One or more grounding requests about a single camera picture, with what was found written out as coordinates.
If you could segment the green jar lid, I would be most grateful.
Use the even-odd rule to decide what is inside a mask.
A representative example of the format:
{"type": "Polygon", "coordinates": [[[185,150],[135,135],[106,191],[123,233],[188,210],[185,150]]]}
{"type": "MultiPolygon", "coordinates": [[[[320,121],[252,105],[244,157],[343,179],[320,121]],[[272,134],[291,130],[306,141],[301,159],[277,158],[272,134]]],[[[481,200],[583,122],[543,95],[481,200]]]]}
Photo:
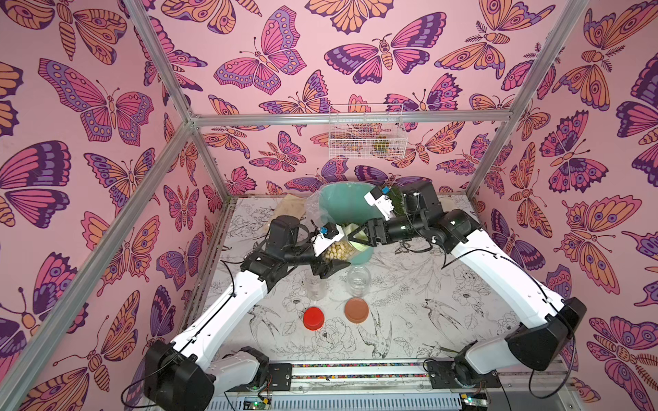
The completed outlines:
{"type": "Polygon", "coordinates": [[[364,232],[364,229],[359,228],[358,224],[347,224],[344,226],[344,233],[354,249],[359,252],[365,252],[369,249],[368,235],[364,232]]]}

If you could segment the green-lid peanut jar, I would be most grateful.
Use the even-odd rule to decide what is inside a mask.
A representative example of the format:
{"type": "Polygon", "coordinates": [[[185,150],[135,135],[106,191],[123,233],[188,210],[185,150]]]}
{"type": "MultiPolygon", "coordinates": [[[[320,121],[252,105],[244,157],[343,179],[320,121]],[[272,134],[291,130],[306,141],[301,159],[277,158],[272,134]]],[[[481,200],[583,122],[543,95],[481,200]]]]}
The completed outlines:
{"type": "Polygon", "coordinates": [[[325,260],[350,261],[358,254],[359,251],[346,238],[343,238],[340,241],[333,242],[322,256],[325,260]]]}

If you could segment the clear jar of peanuts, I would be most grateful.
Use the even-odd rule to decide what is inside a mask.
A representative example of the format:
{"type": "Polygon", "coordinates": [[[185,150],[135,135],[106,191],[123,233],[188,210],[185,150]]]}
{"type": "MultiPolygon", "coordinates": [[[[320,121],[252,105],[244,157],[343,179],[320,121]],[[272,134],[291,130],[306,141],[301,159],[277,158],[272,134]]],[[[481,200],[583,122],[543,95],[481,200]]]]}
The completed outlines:
{"type": "Polygon", "coordinates": [[[320,301],[327,296],[327,282],[319,276],[307,273],[303,279],[303,285],[311,301],[320,301]]]}

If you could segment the brown-lid peanut jar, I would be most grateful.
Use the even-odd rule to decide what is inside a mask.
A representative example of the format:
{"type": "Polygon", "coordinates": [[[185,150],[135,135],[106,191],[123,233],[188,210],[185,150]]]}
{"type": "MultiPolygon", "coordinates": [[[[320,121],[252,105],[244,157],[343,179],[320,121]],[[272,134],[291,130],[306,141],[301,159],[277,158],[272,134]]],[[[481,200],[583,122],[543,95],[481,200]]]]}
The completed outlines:
{"type": "Polygon", "coordinates": [[[371,273],[365,266],[352,265],[346,275],[348,292],[355,297],[365,296],[371,286],[371,273]]]}

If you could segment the brown jar lid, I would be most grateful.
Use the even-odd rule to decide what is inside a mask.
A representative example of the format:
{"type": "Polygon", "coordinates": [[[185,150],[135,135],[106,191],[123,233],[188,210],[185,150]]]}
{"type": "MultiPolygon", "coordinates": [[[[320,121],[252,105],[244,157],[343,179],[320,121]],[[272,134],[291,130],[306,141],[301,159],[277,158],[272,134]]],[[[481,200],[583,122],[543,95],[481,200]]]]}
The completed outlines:
{"type": "Polygon", "coordinates": [[[353,324],[363,323],[369,314],[368,303],[362,298],[353,297],[344,305],[344,316],[353,324]]]}

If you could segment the red jar lid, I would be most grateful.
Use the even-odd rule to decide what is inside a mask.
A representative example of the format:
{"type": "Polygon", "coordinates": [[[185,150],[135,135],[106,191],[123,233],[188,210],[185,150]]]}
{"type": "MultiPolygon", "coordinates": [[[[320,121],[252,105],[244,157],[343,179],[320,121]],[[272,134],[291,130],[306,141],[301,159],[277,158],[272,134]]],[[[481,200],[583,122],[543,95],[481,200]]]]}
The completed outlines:
{"type": "Polygon", "coordinates": [[[325,323],[325,315],[320,308],[310,307],[303,314],[303,325],[307,330],[320,330],[325,323]]]}

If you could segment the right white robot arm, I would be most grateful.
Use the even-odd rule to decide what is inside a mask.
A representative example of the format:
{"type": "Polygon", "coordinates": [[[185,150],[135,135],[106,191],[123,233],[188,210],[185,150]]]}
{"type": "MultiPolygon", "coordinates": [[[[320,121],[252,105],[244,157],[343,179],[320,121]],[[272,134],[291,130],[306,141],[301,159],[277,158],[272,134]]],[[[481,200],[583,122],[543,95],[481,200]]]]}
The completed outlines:
{"type": "Polygon", "coordinates": [[[576,297],[565,299],[538,282],[499,247],[471,214],[445,211],[429,182],[411,183],[401,191],[403,212],[396,215],[386,188],[373,187],[363,196],[380,217],[358,227],[364,245],[377,247],[422,238],[445,256],[478,275],[519,317],[519,326],[504,335],[474,342],[453,360],[453,373],[463,387],[510,366],[545,371],[575,339],[587,308],[576,297]]]}

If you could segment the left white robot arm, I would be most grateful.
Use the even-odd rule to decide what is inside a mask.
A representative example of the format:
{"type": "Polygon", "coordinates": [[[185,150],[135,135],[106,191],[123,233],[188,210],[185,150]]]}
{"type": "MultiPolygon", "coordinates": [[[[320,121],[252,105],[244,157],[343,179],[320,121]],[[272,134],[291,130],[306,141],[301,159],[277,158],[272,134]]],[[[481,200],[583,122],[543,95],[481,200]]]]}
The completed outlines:
{"type": "Polygon", "coordinates": [[[269,359],[257,349],[243,347],[220,360],[215,356],[243,317],[293,269],[307,265],[325,279],[349,265],[323,256],[344,240],[341,226],[325,224],[301,240],[303,228],[296,217],[276,217],[264,240],[244,258],[231,287],[171,342],[156,342],[147,351],[145,398],[163,410],[204,410],[217,394],[267,385],[269,359]]]}

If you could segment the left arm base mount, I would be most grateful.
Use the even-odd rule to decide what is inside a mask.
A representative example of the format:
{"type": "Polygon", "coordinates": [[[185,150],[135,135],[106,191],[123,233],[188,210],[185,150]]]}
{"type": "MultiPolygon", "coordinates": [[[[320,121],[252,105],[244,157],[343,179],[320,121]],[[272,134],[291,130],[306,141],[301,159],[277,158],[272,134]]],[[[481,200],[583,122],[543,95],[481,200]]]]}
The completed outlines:
{"type": "Polygon", "coordinates": [[[243,347],[233,354],[212,363],[216,393],[229,391],[289,391],[292,364],[270,361],[269,357],[252,347],[243,347]]]}

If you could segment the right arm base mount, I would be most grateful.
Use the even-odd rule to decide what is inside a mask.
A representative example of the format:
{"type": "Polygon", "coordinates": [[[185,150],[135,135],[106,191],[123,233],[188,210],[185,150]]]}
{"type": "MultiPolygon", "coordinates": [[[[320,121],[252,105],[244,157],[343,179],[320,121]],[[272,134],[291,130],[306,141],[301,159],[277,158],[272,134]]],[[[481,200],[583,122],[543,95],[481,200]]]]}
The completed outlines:
{"type": "Polygon", "coordinates": [[[433,389],[466,390],[501,387],[496,371],[480,374],[466,361],[465,354],[474,345],[474,343],[467,345],[452,359],[428,358],[423,361],[423,370],[428,375],[433,389]]]}

